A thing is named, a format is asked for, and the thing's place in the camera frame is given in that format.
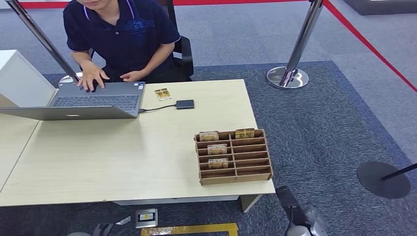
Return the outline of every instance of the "wooden compartment tray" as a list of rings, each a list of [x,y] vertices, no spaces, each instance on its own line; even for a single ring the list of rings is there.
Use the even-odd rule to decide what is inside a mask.
[[[195,135],[201,185],[269,180],[273,176],[264,130],[255,130],[255,137],[235,139],[235,131],[219,132],[219,141],[201,142]],[[207,145],[226,144],[227,153],[208,155]],[[210,159],[227,158],[226,169],[209,169]]]

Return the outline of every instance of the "polo shirt collar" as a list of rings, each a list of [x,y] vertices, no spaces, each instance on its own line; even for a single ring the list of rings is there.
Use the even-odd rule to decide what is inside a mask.
[[[119,3],[119,9],[120,9],[119,20],[129,21],[129,20],[135,19],[135,14],[133,12],[133,6],[132,6],[133,3],[131,2],[131,0],[118,0],[118,3]],[[83,7],[84,7],[84,15],[89,21],[93,23],[100,23],[103,21],[101,17],[97,14],[97,12],[86,8],[86,6],[83,6]]]

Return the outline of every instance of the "cable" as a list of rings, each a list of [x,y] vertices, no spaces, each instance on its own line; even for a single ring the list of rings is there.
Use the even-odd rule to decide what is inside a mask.
[[[285,234],[284,234],[284,236],[287,236],[287,235],[288,235],[288,231],[290,230],[291,226],[293,225],[293,220],[294,220],[294,210],[293,210],[293,208],[292,208],[292,207],[290,207],[290,209],[291,209],[291,219],[290,219],[290,222],[288,223],[287,229],[285,230]]]
[[[139,109],[139,113],[155,111],[155,110],[159,110],[159,109],[163,109],[163,108],[167,108],[167,107],[174,107],[174,106],[176,106],[176,104],[168,105],[168,106],[165,106],[165,107],[158,107],[158,108],[154,108],[154,109]]]

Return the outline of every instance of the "man's right hand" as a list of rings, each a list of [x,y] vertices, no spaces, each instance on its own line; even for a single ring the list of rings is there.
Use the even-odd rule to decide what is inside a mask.
[[[93,81],[96,80],[98,85],[104,89],[104,82],[102,80],[109,80],[110,78],[106,73],[98,66],[96,66],[92,61],[85,61],[80,64],[83,69],[83,76],[78,82],[77,86],[83,85],[84,90],[94,91]]]

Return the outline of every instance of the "laptop keyboard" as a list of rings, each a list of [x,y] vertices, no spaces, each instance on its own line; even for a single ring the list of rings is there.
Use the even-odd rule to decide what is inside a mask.
[[[57,97],[53,107],[115,106],[126,112],[136,109],[138,95]]]

